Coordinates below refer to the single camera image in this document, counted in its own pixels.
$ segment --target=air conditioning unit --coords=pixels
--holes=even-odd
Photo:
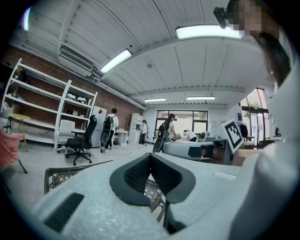
[[[92,63],[72,50],[62,48],[60,50],[59,63],[83,77],[92,75]]]

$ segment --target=pink cloth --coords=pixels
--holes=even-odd
[[[18,148],[22,134],[7,134],[0,126],[0,168],[12,165],[19,160]]]

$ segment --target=white ceiling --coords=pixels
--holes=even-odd
[[[230,107],[268,77],[252,38],[180,41],[176,28],[217,24],[213,8],[228,0],[41,0],[30,10],[29,31],[18,29],[11,44],[58,62],[64,45],[99,70],[128,48],[133,56],[101,81],[134,101],[201,104],[190,96],[216,96]]]

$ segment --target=white floor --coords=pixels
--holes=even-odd
[[[17,162],[15,165],[2,170],[2,176],[10,188],[15,200],[26,210],[31,211],[36,203],[44,196],[44,178],[45,170],[50,167],[71,167],[73,166],[74,157],[66,159],[63,151],[56,153],[53,146],[45,146],[40,144],[28,144],[29,151],[27,152],[20,145],[19,159],[28,171],[25,174],[20,164]],[[132,148],[127,149],[112,149],[105,153],[100,153],[100,148],[91,149],[91,160],[94,163],[100,163],[107,160],[122,161],[124,157],[131,157],[135,159],[142,156],[146,152],[152,152],[153,145],[147,144],[142,147],[139,145],[127,146]],[[88,160],[80,157],[77,160],[77,166],[89,165]]]

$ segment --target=wooden stool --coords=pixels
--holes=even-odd
[[[22,133],[23,133],[23,139],[21,139],[21,140],[24,140],[25,148],[28,151],[28,146],[27,146],[26,138],[25,138],[24,119],[29,120],[30,117],[25,116],[25,115],[16,114],[16,113],[10,113],[9,116],[13,118],[13,124],[11,125],[11,133],[13,132],[13,129],[14,129],[15,120],[16,119],[19,120],[18,133],[20,132],[20,128],[21,128]]]

